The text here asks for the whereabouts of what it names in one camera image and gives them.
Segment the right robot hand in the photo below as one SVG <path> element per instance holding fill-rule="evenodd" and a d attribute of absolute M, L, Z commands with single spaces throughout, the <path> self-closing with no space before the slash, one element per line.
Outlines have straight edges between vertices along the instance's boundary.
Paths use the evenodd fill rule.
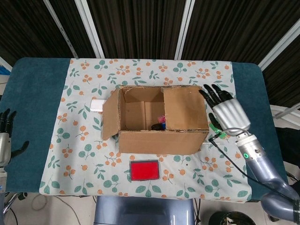
<path fill-rule="evenodd" d="M 236 98 L 217 85 L 204 84 L 199 93 L 206 100 L 213 113 L 209 113 L 210 121 L 229 136 L 238 136 L 242 133 L 249 135 L 250 120 Z"/>

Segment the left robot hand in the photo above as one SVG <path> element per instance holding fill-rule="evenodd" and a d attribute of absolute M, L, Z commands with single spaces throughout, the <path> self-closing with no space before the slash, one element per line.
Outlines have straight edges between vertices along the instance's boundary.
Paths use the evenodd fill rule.
<path fill-rule="evenodd" d="M 21 148 L 11 151 L 11 137 L 13 130 L 13 122 L 16 116 L 16 111 L 10 113 L 8 108 L 0 113 L 0 167 L 4 168 L 11 160 L 18 155 L 21 155 L 29 146 L 29 141 L 25 141 Z"/>

